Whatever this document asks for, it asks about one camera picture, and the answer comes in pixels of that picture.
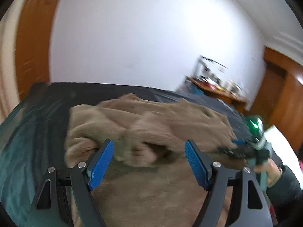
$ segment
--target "person's hand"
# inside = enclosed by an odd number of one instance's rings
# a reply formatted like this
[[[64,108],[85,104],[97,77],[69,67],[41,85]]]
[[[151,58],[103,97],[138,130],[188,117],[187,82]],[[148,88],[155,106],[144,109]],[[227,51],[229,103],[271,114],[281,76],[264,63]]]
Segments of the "person's hand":
[[[254,172],[267,172],[267,185],[270,185],[273,181],[280,177],[280,169],[271,158],[269,158],[266,163],[255,166]]]

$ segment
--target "beige towel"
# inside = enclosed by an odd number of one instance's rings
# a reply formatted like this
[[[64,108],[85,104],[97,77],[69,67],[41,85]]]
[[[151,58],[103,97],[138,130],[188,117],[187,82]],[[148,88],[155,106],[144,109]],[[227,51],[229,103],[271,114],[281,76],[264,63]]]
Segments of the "beige towel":
[[[71,108],[66,137],[66,164],[85,161],[111,139],[115,158],[94,201],[111,226],[191,226],[206,192],[199,187],[184,158],[184,143],[193,139],[202,151],[234,147],[235,135],[225,115],[181,100],[157,103],[127,94],[97,106]],[[243,162],[224,165],[241,168]],[[231,192],[228,191],[219,225],[224,226]],[[73,219],[81,226],[73,203]]]

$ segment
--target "bed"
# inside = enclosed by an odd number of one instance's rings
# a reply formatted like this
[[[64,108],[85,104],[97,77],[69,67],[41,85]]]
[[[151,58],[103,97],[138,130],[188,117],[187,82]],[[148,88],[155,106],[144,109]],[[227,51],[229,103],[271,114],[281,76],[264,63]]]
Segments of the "bed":
[[[69,108],[96,105],[127,93],[157,102],[185,98],[227,115],[238,139],[250,132],[232,107],[204,95],[94,83],[36,83],[29,95],[0,125],[0,200],[17,226],[23,226],[35,191],[48,167],[65,168],[64,141]]]

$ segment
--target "white ceiling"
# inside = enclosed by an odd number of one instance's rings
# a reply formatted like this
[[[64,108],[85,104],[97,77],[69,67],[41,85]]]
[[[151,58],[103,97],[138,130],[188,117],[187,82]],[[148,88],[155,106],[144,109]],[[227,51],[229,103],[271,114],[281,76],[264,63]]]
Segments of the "white ceiling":
[[[235,0],[252,18],[265,45],[303,65],[303,29],[285,0]]]

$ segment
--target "wooden table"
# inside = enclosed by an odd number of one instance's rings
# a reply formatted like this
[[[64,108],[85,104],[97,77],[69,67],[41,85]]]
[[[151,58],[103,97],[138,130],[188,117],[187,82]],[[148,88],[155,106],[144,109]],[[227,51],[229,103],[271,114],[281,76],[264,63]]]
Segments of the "wooden table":
[[[187,80],[191,81],[196,87],[201,89],[206,96],[218,98],[227,104],[232,105],[239,113],[244,113],[247,100],[243,97],[235,96],[230,92],[212,89],[206,86],[202,81],[195,80],[192,77],[186,77]]]

